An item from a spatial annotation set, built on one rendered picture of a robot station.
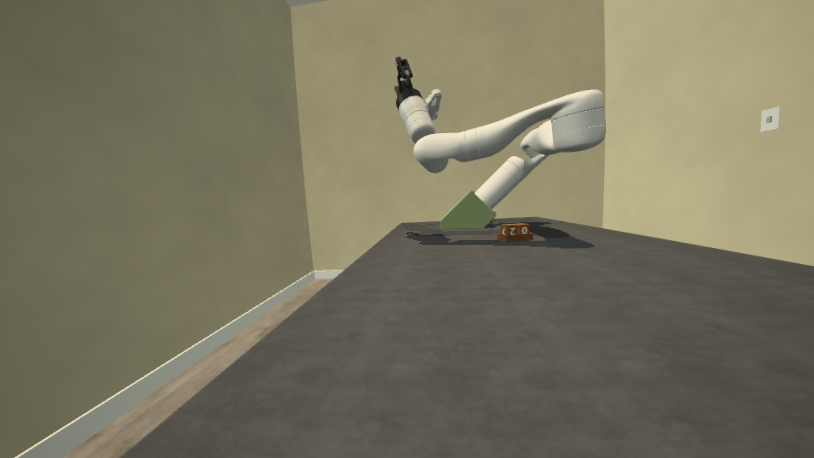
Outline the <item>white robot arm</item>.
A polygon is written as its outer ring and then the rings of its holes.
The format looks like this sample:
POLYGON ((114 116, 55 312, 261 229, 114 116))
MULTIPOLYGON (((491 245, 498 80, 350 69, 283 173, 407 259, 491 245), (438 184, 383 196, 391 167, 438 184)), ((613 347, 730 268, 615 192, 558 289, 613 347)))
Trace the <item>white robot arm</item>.
POLYGON ((531 160, 510 157, 475 192, 491 210, 549 155, 590 149, 606 135, 604 97, 599 90, 573 93, 461 133, 437 134, 432 120, 437 119, 441 97, 440 90, 434 89, 426 105, 421 97, 411 96, 399 107, 415 144, 414 156, 431 173, 443 171, 448 159, 468 162, 495 155, 530 126, 551 119, 521 142, 531 160))

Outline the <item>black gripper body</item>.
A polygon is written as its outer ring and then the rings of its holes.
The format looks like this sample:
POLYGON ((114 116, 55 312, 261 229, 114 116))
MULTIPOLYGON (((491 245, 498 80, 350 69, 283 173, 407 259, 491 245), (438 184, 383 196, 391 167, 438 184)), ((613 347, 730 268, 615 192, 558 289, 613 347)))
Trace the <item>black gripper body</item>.
MULTIPOLYGON (((408 97, 411 96, 419 96, 422 98, 420 92, 411 86, 411 82, 409 81, 409 85, 406 85, 405 80, 401 81, 402 92, 398 95, 396 100, 396 105, 399 111, 400 104, 408 97)), ((422 98, 423 99, 423 98, 422 98)))

